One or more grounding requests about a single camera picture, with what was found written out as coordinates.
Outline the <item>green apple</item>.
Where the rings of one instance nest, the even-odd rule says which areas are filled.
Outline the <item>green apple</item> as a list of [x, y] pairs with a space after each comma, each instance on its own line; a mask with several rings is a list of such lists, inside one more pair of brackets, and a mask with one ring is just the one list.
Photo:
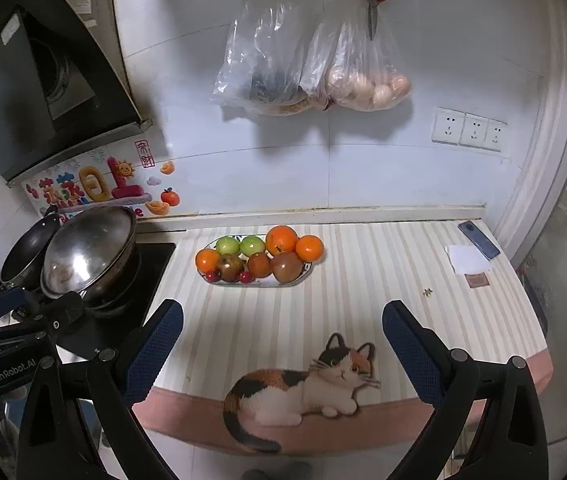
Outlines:
[[220, 237], [215, 243], [215, 250], [222, 256], [239, 255], [241, 252], [240, 242], [233, 236]]
[[240, 244], [240, 252], [242, 255], [250, 258], [255, 254], [260, 254], [261, 252], [265, 252], [266, 244], [261, 237], [257, 235], [248, 235], [245, 236]]

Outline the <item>dark brownish orange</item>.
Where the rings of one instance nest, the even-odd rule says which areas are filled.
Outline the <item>dark brownish orange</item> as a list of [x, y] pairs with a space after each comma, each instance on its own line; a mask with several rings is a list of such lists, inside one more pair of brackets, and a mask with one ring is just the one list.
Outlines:
[[251, 256], [248, 259], [247, 266], [248, 271], [254, 278], [267, 278], [267, 276], [272, 274], [272, 269], [270, 269], [270, 257], [268, 257], [266, 252]]

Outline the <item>plastic bag dark contents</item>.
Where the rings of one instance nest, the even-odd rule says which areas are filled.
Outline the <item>plastic bag dark contents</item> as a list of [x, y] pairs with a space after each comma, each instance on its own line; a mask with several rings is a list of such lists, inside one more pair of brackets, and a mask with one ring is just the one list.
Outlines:
[[301, 80], [318, 13], [312, 0], [241, 0], [212, 100], [265, 116], [312, 106]]

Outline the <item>steel wok with lid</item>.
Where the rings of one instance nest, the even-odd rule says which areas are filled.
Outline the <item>steel wok with lid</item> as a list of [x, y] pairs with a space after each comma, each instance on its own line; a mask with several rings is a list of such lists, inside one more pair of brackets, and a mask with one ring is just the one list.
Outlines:
[[124, 206], [87, 209], [52, 237], [41, 272], [44, 295], [76, 292], [85, 300], [105, 293], [122, 273], [136, 240], [136, 216]]

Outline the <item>black induction cooktop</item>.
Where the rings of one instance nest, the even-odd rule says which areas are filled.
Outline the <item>black induction cooktop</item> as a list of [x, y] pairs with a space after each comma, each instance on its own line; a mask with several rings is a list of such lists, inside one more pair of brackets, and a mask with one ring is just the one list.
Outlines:
[[123, 347], [144, 324], [175, 248], [174, 243], [136, 244], [106, 291], [83, 301], [82, 314], [59, 336], [58, 346], [83, 359]]

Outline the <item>colourful wall sticker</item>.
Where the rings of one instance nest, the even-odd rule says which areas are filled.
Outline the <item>colourful wall sticker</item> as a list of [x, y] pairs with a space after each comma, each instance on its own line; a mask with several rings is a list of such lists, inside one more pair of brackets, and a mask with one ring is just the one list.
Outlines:
[[55, 162], [20, 182], [35, 210], [67, 221], [87, 209], [122, 206], [138, 219], [177, 214], [177, 168], [161, 138], [139, 134]]

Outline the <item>cherry tomato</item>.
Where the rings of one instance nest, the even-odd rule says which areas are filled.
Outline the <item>cherry tomato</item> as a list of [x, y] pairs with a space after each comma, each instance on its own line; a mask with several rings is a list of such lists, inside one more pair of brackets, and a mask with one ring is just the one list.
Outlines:
[[254, 281], [254, 276], [249, 271], [244, 271], [239, 274], [239, 281], [242, 284], [249, 284]]
[[204, 274], [204, 278], [210, 283], [216, 283], [221, 279], [221, 273], [218, 270], [211, 270]]

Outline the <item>small brown card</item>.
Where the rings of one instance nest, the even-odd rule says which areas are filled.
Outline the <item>small brown card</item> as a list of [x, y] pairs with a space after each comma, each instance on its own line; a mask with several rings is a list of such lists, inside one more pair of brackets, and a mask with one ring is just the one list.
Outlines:
[[465, 278], [471, 289], [489, 286], [489, 279], [485, 273], [466, 274]]

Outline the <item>large orange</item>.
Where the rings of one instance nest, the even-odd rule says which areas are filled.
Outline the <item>large orange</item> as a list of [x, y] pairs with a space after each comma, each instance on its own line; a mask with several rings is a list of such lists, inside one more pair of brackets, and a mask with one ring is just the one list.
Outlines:
[[274, 226], [267, 232], [265, 244], [267, 252], [275, 257], [287, 252], [295, 252], [298, 240], [297, 232], [290, 226]]

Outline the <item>plastic bag with eggs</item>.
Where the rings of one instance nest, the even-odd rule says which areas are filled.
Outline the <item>plastic bag with eggs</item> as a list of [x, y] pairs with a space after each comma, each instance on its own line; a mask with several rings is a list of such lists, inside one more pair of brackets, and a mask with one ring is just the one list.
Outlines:
[[370, 40], [366, 0], [326, 1], [300, 80], [314, 106], [379, 112], [408, 98], [413, 84], [402, 71], [398, 47], [380, 11], [383, 5], [378, 8], [376, 37]]

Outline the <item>dark red apple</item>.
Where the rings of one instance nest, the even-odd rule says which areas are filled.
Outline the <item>dark red apple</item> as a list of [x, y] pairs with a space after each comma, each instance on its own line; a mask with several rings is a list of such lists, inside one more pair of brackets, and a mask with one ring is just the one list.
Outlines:
[[244, 272], [244, 262], [236, 255], [221, 255], [218, 260], [218, 273], [221, 280], [227, 283], [239, 281], [240, 274]]

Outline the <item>striped cat table mat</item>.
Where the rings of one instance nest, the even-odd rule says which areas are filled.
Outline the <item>striped cat table mat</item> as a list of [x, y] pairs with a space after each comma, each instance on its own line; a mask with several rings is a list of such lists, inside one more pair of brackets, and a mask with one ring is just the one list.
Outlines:
[[135, 414], [147, 429], [193, 445], [237, 453], [223, 422], [223, 401], [244, 374], [259, 368], [304, 370], [333, 333], [351, 347], [372, 342], [376, 388], [356, 393], [357, 412], [328, 419], [307, 415], [295, 428], [254, 428], [285, 454], [323, 455], [381, 448], [415, 439], [431, 415], [385, 339], [384, 306], [398, 299], [448, 347], [479, 361], [522, 356], [544, 389], [553, 362], [515, 270], [497, 257], [484, 286], [458, 275], [448, 248], [463, 243], [453, 221], [302, 224], [319, 237], [325, 257], [291, 286], [244, 287], [207, 282], [196, 253], [224, 235], [220, 228], [164, 232], [175, 244], [156, 300], [174, 299], [183, 333]]

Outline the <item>small orange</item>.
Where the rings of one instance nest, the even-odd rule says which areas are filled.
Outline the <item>small orange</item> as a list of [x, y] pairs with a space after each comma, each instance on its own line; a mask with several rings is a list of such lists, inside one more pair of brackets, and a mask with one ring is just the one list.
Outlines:
[[315, 235], [304, 235], [295, 244], [297, 256], [304, 262], [316, 262], [323, 258], [323, 241]]
[[218, 268], [221, 254], [213, 248], [203, 248], [195, 256], [195, 265], [201, 274], [215, 271]]

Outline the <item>green apple front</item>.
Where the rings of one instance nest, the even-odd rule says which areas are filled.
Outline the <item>green apple front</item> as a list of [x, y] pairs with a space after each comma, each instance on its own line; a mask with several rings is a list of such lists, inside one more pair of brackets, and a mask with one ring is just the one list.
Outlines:
[[215, 250], [222, 256], [239, 255], [241, 252], [240, 242], [233, 236], [220, 237], [215, 243]]

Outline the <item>green apple back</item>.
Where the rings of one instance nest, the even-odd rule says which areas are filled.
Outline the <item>green apple back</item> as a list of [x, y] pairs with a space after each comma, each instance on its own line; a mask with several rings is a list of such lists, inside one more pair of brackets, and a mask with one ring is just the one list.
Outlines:
[[245, 236], [240, 244], [240, 252], [242, 255], [250, 258], [255, 254], [260, 254], [261, 252], [265, 252], [266, 244], [261, 237], [257, 235], [248, 235]]

